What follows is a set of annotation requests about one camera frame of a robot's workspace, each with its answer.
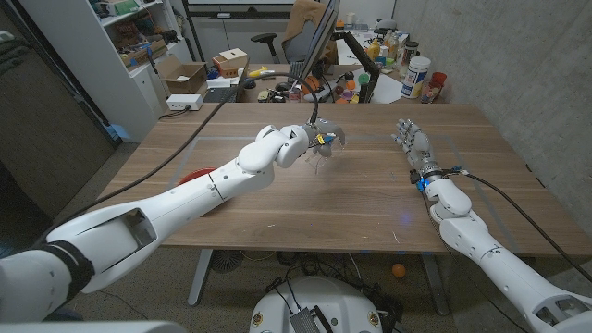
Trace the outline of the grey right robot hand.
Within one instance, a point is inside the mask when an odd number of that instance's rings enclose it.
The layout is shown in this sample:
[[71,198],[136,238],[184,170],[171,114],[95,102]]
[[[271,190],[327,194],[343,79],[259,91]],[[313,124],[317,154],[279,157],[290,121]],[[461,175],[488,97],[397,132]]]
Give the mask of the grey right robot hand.
[[414,182],[425,180],[432,182],[443,178],[433,147],[428,137],[410,119],[400,119],[396,126],[397,134],[392,138],[406,154],[411,165]]

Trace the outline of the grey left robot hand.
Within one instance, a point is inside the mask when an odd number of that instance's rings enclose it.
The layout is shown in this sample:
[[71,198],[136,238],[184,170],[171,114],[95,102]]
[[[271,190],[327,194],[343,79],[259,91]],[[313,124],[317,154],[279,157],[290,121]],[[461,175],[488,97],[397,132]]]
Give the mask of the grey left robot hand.
[[303,128],[308,135],[308,147],[323,157],[331,157],[334,148],[342,149],[346,144],[343,129],[333,121],[318,118],[315,123],[307,123]]

